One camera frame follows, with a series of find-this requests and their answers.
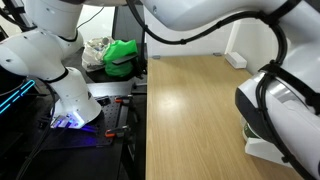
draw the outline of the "green cloth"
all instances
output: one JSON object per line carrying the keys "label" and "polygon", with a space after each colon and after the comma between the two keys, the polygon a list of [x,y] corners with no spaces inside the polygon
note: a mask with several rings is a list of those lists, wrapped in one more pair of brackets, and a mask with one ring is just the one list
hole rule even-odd
{"label": "green cloth", "polygon": [[117,60],[123,56],[126,56],[131,53],[137,53],[137,44],[135,40],[123,42],[121,40],[116,40],[112,43],[103,56],[103,61],[106,64],[105,71],[109,76],[117,76],[117,77],[124,77],[128,75],[133,66],[130,62],[124,63],[121,65],[114,65],[112,61]]}

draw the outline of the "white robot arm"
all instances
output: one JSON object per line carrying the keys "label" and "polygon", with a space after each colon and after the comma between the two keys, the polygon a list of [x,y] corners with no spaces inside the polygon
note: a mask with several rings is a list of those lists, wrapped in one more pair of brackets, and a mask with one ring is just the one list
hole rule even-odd
{"label": "white robot arm", "polygon": [[0,65],[8,71],[35,76],[50,84],[60,100],[51,126],[80,129],[101,112],[81,73],[65,68],[61,60],[79,50],[83,39],[76,30],[82,5],[61,1],[25,1],[37,29],[10,37],[0,44]]}
{"label": "white robot arm", "polygon": [[[273,72],[274,68],[265,68],[239,86],[236,105],[259,136],[290,152],[286,154],[287,160],[304,178],[320,179],[320,98],[316,93],[320,92],[320,14],[317,11],[305,1],[298,0],[142,2],[165,26],[179,31],[198,28],[240,11],[271,14],[285,3],[294,4],[293,9],[278,20],[292,44],[280,68],[287,74],[281,76],[279,73],[278,76],[279,69]],[[55,81],[51,86],[61,98],[57,102],[55,119],[74,119],[77,126],[73,128],[91,121],[101,110],[88,95],[90,93],[79,72],[72,68],[66,71],[60,63],[63,57],[75,52],[82,44],[81,35],[76,36],[82,3],[97,6],[125,4],[123,0],[26,0],[26,12],[38,29],[0,44],[1,66],[15,74]]]}

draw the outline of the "wooden tabletop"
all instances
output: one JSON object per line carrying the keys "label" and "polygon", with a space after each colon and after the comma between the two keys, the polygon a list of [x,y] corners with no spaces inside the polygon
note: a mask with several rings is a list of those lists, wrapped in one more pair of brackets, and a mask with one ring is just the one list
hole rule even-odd
{"label": "wooden tabletop", "polygon": [[244,152],[235,90],[250,75],[222,57],[148,61],[147,180],[301,179]]}

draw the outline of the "cable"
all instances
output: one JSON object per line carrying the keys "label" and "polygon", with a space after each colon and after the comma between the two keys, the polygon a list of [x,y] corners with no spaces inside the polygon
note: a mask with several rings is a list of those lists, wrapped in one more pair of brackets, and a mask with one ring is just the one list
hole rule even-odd
{"label": "cable", "polygon": [[46,141],[41,145],[39,150],[36,152],[35,156],[37,156],[46,146],[51,144],[54,140],[58,139],[62,134],[66,132],[66,130],[70,127],[71,123],[68,122],[68,124],[63,128],[63,130],[58,134],[54,136],[54,139],[51,139],[50,141]]}
{"label": "cable", "polygon": [[7,92],[5,92],[5,93],[0,94],[0,96],[5,96],[5,95],[8,95],[8,94],[12,93],[13,91],[15,91],[15,90],[19,89],[20,87],[22,87],[22,85],[23,85],[25,82],[26,82],[26,79],[24,79],[19,86],[11,89],[10,91],[7,91]]}
{"label": "cable", "polygon": [[35,28],[37,28],[37,26],[34,26],[34,27],[27,27],[26,25],[18,22],[18,21],[15,21],[14,19],[12,19],[10,16],[7,15],[7,13],[5,13],[2,8],[0,8],[0,15],[6,19],[7,21],[11,22],[12,24],[15,24],[17,26],[19,26],[21,29],[23,30],[33,30]]}
{"label": "cable", "polygon": [[[224,20],[219,21],[214,26],[210,27],[209,29],[203,31],[202,33],[193,36],[188,39],[182,39],[180,41],[168,41],[165,39],[160,38],[156,34],[154,34],[152,31],[149,30],[148,26],[144,24],[143,20],[138,14],[137,9],[135,8],[134,2],[132,0],[126,0],[127,4],[136,18],[137,22],[140,24],[140,26],[145,30],[152,38],[155,40],[164,43],[164,44],[170,44],[170,45],[178,45],[178,44],[187,44],[188,42],[194,41],[196,39],[199,39],[203,36],[208,35],[209,33],[215,31],[216,29],[219,29],[220,27],[229,24],[231,22],[234,22],[239,19],[243,18],[256,18],[263,21],[265,24],[269,25],[269,27],[272,29],[273,33],[275,34],[277,41],[278,41],[278,55],[275,60],[272,60],[270,63],[275,63],[279,66],[281,66],[285,60],[285,57],[287,55],[288,51],[288,44],[287,39],[285,36],[285,33],[281,29],[281,27],[278,25],[278,23],[274,23],[274,21],[269,24],[268,18],[270,16],[267,16],[263,12],[254,12],[254,11],[246,11],[246,12],[240,12],[238,14],[231,15]],[[268,89],[268,86],[270,83],[275,79],[275,76],[271,73],[266,73],[265,76],[260,80],[260,82],[257,85],[256,88],[256,101],[258,104],[257,110],[260,112],[262,117],[262,123],[266,127],[269,136],[269,139],[274,143],[274,145],[285,155],[285,162],[289,162],[294,169],[305,179],[315,179],[310,175],[310,173],[296,160],[294,155],[291,154],[289,149],[286,147],[286,145],[283,143],[282,139],[280,138],[279,134],[277,133],[271,118],[268,113],[267,105],[266,105],[266,92]]]}
{"label": "cable", "polygon": [[85,25],[86,23],[90,22],[93,18],[95,18],[98,14],[100,14],[102,12],[102,10],[104,9],[104,7],[102,7],[100,9],[100,11],[98,11],[95,15],[93,15],[89,20],[83,22],[82,24],[80,24],[77,29],[79,29],[81,26]]}
{"label": "cable", "polygon": [[[50,94],[52,96],[52,110],[51,110],[51,117],[50,117],[50,122],[51,122],[53,120],[53,116],[54,116],[54,113],[55,113],[56,98],[55,98],[54,91],[51,88],[51,86],[49,84],[47,84],[46,82],[44,82],[44,81],[43,81],[43,83],[46,85],[46,87],[48,88],[48,90],[50,91]],[[39,153],[38,151],[41,148],[41,145],[43,144],[43,142],[46,140],[46,138],[48,137],[48,135],[50,133],[50,122],[48,122],[48,124],[45,127],[44,132],[42,133],[42,135],[41,135],[40,139],[38,140],[37,144],[35,145],[35,147],[31,151],[31,153],[29,154],[28,158],[25,160],[25,162],[21,166],[21,168],[19,170],[19,173],[18,173],[18,175],[16,177],[16,180],[20,180],[23,177],[23,175],[25,174],[26,170],[30,166],[32,160]]]}

